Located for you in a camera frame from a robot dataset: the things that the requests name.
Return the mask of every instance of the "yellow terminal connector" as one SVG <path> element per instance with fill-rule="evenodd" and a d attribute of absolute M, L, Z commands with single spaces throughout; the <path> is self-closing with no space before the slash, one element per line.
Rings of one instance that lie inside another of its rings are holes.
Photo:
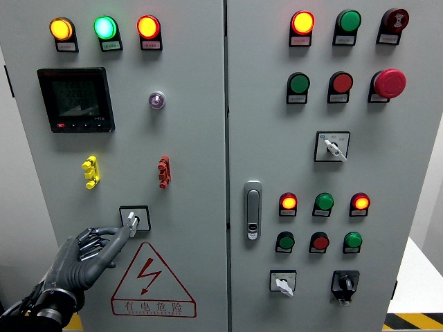
<path fill-rule="evenodd" d="M 84 172 L 84 178 L 87 180 L 90 180 L 86 184 L 87 189 L 94 188 L 98 181 L 100 181 L 100 173 L 98 171 L 98 163 L 97 158 L 95 156 L 90 156 L 85 160 L 85 162 L 82 164 L 82 169 L 85 170 Z"/>

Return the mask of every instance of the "warning sign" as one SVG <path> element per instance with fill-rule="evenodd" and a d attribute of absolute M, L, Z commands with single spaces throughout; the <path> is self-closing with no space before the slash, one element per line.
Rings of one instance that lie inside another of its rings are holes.
<path fill-rule="evenodd" d="M 154 247 L 143 242 L 111 298 L 114 315 L 191 317 L 197 305 Z"/>

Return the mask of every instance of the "green indicator light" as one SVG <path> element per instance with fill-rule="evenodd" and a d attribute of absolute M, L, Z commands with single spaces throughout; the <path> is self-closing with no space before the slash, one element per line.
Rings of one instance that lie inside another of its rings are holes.
<path fill-rule="evenodd" d="M 330 210 L 334 206 L 334 199 L 332 198 L 331 194 L 324 193 L 319 194 L 316 198 L 316 205 L 321 210 Z"/>
<path fill-rule="evenodd" d="M 363 243 L 363 240 L 358 232 L 351 232 L 346 235 L 345 243 L 348 247 L 358 248 Z"/>
<path fill-rule="evenodd" d="M 341 15 L 339 26 L 347 33 L 355 31 L 361 24 L 361 16 L 355 10 L 348 10 Z"/>
<path fill-rule="evenodd" d="M 111 39 L 117 33 L 116 22 L 109 16 L 101 16 L 94 22 L 94 30 L 101 39 Z"/>
<path fill-rule="evenodd" d="M 278 244 L 283 249 L 291 249 L 293 247 L 293 245 L 295 244 L 295 241 L 293 239 L 291 239 L 290 237 L 284 237 L 278 242 Z"/>
<path fill-rule="evenodd" d="M 295 93 L 302 93 L 309 87 L 309 80 L 304 75 L 294 76 L 291 80 L 291 89 Z"/>

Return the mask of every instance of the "lightning bolt symbol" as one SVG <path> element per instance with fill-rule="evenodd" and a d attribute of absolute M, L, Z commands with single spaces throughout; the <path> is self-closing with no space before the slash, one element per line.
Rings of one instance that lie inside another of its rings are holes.
<path fill-rule="evenodd" d="M 157 272 L 153 272 L 153 273 L 144 274 L 145 271 L 147 270 L 147 268 L 150 267 L 150 265 L 152 264 L 153 261 L 154 261 L 154 260 L 153 260 L 152 258 L 149 258 L 149 259 L 146 261 L 145 265 L 143 266 L 143 268 L 141 269 L 140 273 L 139 273 L 138 276 L 137 276 L 137 279 L 139 279 L 139 278 L 144 278 L 144 277 L 149 277 L 150 275 L 154 275 L 154 276 L 155 276 L 155 277 L 151 280 L 150 284 L 147 285 L 146 288 L 144 288 L 144 289 L 141 290 L 141 294 L 140 294 L 140 296 L 141 296 L 141 295 L 144 295 L 144 294 L 146 294 L 146 293 L 148 292 L 147 289 L 152 285 L 152 283 L 155 281 L 155 279 L 157 279 L 157 278 L 159 277 L 159 275 L 160 275 L 160 273 L 161 273 L 161 271 L 157 271 Z"/>

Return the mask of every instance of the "digital power meter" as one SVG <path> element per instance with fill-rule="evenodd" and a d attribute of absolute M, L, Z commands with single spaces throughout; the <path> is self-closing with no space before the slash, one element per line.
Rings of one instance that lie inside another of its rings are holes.
<path fill-rule="evenodd" d="M 54 133 L 115 129 L 105 68 L 43 68 L 37 75 Z"/>

